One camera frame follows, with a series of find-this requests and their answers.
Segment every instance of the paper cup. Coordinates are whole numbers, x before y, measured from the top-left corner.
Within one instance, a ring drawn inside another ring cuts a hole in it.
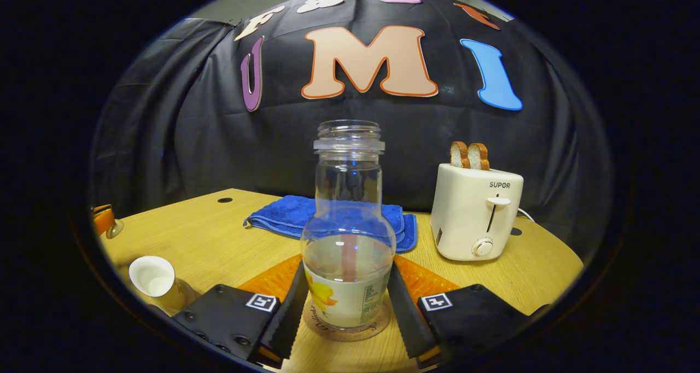
[[[129,266],[129,279],[138,291],[150,296],[168,313],[177,313],[192,303],[195,293],[166,259],[152,255],[135,259]]]

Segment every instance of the glass bottle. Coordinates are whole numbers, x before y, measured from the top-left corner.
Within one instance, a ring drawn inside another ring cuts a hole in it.
[[[313,142],[316,213],[301,251],[317,316],[338,331],[364,330],[380,312],[396,251],[382,215],[380,131],[372,121],[325,121]]]

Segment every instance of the toast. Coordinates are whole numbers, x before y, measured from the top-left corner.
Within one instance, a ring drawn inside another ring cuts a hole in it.
[[[457,168],[469,168],[467,145],[462,141],[455,141],[450,146],[450,164]]]
[[[472,143],[468,148],[469,167],[488,171],[488,151],[483,143]]]

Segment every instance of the toaster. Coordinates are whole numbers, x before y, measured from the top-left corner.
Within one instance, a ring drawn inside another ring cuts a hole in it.
[[[437,251],[457,261],[500,256],[515,222],[522,189],[519,174],[440,164],[430,212]]]

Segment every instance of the coaster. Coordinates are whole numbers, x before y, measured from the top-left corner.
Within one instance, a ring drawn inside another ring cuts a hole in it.
[[[390,302],[385,296],[382,300],[382,307],[380,307],[380,312],[377,314],[372,323],[370,323],[369,328],[361,331],[356,331],[355,333],[345,333],[344,331],[336,331],[325,326],[323,321],[318,319],[316,314],[316,308],[313,305],[311,299],[307,299],[304,305],[304,313],[302,315],[304,322],[314,333],[322,336],[327,340],[335,341],[360,341],[369,339],[373,336],[377,336],[378,333],[383,331],[392,318],[392,310],[388,305]]]

